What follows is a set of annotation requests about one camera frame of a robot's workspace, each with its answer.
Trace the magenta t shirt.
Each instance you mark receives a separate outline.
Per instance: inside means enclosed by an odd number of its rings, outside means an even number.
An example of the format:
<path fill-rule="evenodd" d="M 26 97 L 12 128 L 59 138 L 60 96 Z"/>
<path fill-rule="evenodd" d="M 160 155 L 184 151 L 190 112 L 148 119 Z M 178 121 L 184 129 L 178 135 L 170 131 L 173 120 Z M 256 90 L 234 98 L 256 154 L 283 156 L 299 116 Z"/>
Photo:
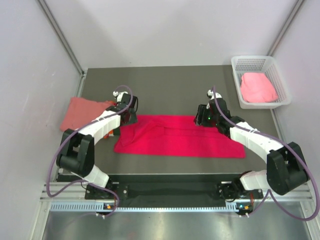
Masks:
<path fill-rule="evenodd" d="M 246 156 L 243 145 L 216 127 L 197 126 L 193 116 L 139 115 L 137 122 L 120 127 L 113 148 L 119 154 L 235 158 Z"/>

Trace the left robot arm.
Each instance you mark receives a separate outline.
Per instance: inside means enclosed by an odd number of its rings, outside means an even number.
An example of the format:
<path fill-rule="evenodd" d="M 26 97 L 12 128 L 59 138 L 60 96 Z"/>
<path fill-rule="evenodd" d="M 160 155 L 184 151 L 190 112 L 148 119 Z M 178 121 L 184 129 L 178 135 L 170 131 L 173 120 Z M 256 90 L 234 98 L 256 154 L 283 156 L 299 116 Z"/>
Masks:
<path fill-rule="evenodd" d="M 114 187 L 110 176 L 95 164 L 95 145 L 119 127 L 138 122 L 138 97 L 127 91 L 114 91 L 113 95 L 115 104 L 83 126 L 64 131 L 55 157 L 57 167 L 96 188 L 97 194 L 105 199 L 113 194 Z"/>

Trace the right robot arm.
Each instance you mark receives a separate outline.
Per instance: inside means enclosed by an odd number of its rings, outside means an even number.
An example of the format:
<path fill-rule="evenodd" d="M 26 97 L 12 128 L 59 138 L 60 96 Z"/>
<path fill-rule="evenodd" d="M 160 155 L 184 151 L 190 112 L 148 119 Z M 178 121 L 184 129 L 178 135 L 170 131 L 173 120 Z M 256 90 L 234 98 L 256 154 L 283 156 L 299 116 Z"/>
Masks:
<path fill-rule="evenodd" d="M 261 135 L 241 117 L 232 116 L 221 97 L 200 104 L 194 123 L 217 128 L 219 133 L 242 144 L 265 162 L 265 170 L 249 170 L 233 180 L 233 192 L 239 198 L 245 198 L 253 190 L 273 190 L 283 196 L 310 179 L 302 166 L 305 159 L 297 143 L 285 146 L 270 136 Z"/>

